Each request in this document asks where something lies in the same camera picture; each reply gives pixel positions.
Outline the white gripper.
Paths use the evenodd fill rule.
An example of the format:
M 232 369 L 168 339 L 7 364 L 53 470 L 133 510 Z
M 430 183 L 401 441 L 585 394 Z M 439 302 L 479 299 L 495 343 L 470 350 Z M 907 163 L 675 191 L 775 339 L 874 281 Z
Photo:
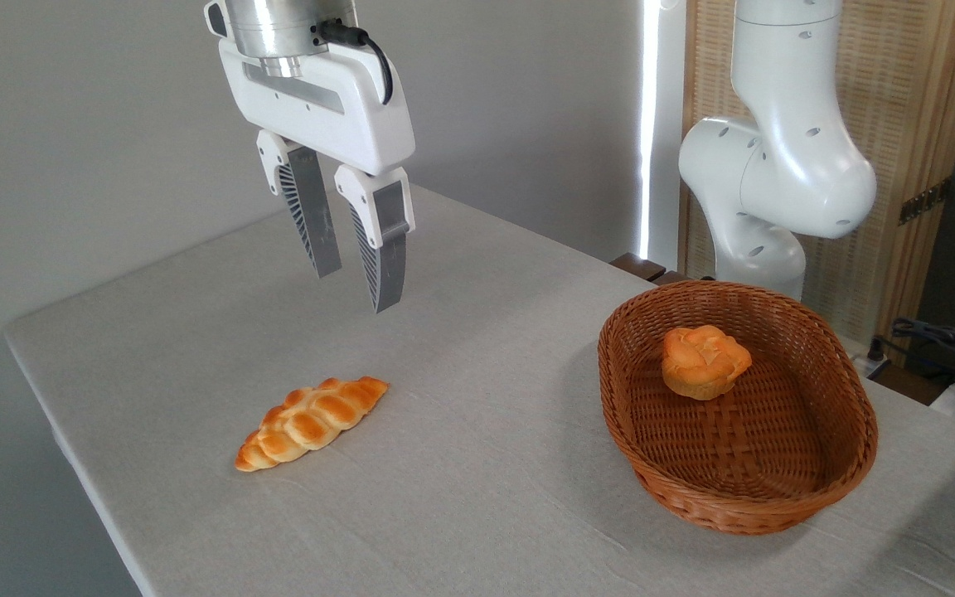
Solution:
M 217 46 L 236 106 L 262 128 L 255 146 L 269 189 L 287 204 L 318 277 L 342 267 L 319 152 L 347 163 L 337 168 L 334 181 L 350 205 L 374 310 L 398 303 L 406 235 L 414 230 L 408 174 L 398 167 L 414 152 L 399 79 L 393 79 L 390 103 L 383 104 L 381 61 L 367 46 L 331 44 L 304 56 L 298 78 L 266 75 L 228 39 Z

